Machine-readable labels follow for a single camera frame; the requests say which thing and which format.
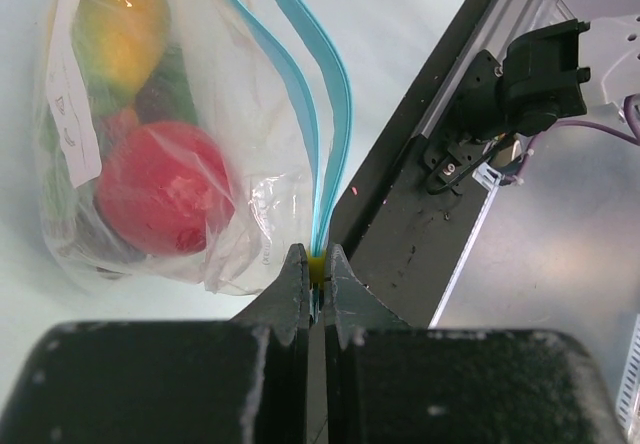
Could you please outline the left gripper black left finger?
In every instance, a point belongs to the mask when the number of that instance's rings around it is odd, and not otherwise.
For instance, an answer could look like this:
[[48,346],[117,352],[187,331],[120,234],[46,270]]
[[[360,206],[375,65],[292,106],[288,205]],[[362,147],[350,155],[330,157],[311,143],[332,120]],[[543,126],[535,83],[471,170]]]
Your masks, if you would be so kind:
[[68,322],[28,356],[1,414],[5,443],[302,443],[310,269],[228,321]]

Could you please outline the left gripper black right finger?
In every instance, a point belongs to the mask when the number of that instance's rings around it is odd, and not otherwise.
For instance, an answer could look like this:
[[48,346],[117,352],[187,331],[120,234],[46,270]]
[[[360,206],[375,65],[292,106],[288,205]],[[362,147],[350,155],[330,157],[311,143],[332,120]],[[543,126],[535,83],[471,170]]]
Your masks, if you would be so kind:
[[328,438],[333,443],[621,443],[598,367],[545,329],[427,329],[325,261]]

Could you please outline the clear zip top bag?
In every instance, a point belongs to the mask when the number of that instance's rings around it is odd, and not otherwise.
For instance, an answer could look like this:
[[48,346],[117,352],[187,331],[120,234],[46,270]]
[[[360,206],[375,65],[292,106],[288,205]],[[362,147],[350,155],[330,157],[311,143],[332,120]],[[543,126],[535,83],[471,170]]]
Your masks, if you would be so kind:
[[42,233],[83,286],[318,283],[354,121],[304,0],[52,0],[36,80]]

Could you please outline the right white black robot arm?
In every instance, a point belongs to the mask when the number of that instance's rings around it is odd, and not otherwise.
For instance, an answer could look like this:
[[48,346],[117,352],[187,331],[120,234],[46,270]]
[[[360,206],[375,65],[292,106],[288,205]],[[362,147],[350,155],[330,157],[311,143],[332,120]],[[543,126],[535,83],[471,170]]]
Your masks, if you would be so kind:
[[639,16],[571,19],[516,38],[483,136],[533,136],[557,121],[639,94]]

